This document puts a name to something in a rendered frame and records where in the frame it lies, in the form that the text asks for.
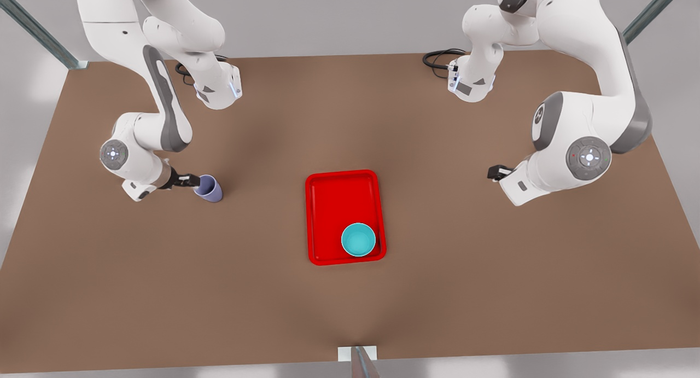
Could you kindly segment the teal bowl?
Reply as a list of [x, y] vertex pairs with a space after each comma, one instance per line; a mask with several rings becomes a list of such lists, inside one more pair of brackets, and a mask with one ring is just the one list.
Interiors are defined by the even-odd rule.
[[353, 223], [348, 225], [341, 234], [343, 250], [353, 257], [364, 257], [372, 252], [377, 243], [377, 237], [367, 224]]

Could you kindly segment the lavender cup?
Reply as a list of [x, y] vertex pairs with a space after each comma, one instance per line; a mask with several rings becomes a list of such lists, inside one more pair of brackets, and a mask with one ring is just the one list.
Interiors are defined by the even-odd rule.
[[208, 202], [219, 202], [223, 198], [223, 191], [217, 179], [210, 175], [199, 177], [200, 185], [194, 188], [195, 194]]

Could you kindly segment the silver frame post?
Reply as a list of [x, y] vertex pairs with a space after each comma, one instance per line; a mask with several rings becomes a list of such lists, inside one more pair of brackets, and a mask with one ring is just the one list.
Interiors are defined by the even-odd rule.
[[67, 69], [79, 71], [88, 68], [88, 61], [80, 61], [38, 22], [17, 0], [0, 0], [0, 9], [10, 16], [44, 49]]
[[377, 346], [342, 346], [337, 348], [338, 360], [352, 366], [352, 378], [380, 378], [375, 361]]
[[626, 44], [629, 45], [632, 43], [632, 41], [672, 3], [672, 1], [673, 0], [652, 0], [647, 4], [638, 16], [623, 30], [623, 39]]

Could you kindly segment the red tray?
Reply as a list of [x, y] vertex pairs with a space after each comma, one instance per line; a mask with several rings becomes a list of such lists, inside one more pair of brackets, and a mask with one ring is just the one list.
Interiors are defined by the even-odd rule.
[[[308, 258], [317, 266], [378, 261], [387, 253], [377, 174], [371, 170], [317, 173], [305, 181]], [[346, 229], [364, 224], [371, 247], [350, 253]]]

